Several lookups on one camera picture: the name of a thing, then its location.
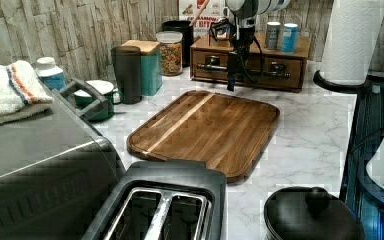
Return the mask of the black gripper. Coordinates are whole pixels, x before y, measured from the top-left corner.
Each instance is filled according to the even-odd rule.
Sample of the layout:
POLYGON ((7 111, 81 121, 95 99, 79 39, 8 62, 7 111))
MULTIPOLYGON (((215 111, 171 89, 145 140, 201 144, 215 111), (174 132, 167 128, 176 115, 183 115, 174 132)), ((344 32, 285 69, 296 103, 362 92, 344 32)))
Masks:
POLYGON ((234 92, 235 79, 239 75, 247 75, 246 62, 250 46, 254 41, 255 20, 236 19, 229 23, 229 42, 233 50, 228 53, 227 90, 234 92))

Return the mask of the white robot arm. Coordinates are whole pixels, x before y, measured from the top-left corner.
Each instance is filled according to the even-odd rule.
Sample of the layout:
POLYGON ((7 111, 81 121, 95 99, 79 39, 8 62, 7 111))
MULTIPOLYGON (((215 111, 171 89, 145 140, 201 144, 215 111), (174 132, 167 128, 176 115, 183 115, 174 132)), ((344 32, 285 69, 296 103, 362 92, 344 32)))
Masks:
POLYGON ((234 91, 235 82, 239 76, 245 76, 251 82, 258 82, 264 77, 264 58, 260 57, 258 75, 251 75, 246 69, 246 63, 252 43, 262 51, 255 37, 255 21, 258 15, 284 9, 290 0, 225 0, 228 10, 234 15, 233 36, 230 43, 233 50, 228 53, 227 89, 234 91))

